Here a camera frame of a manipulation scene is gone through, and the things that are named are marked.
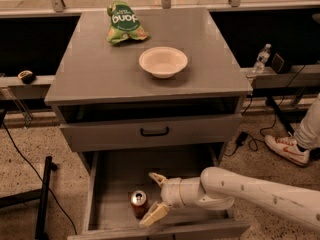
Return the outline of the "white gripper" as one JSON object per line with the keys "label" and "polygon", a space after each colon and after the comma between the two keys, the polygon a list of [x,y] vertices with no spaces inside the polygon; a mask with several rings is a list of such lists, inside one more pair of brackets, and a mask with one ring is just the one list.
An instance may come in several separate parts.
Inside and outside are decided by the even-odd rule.
{"label": "white gripper", "polygon": [[148,228],[168,215],[170,208],[196,207],[202,198],[202,186],[199,177],[168,179],[158,173],[150,172],[149,177],[161,189],[164,202],[154,202],[139,222],[140,228]]}

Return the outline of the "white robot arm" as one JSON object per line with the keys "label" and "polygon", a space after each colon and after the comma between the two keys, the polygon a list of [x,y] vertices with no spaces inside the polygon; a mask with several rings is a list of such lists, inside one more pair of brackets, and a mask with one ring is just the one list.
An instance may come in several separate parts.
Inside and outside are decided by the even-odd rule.
{"label": "white robot arm", "polygon": [[160,187],[162,201],[149,208],[139,223],[142,228],[163,219],[173,209],[226,210],[240,198],[320,232],[319,191],[246,177],[219,167],[207,167],[192,178],[166,178],[155,172],[149,177]]}

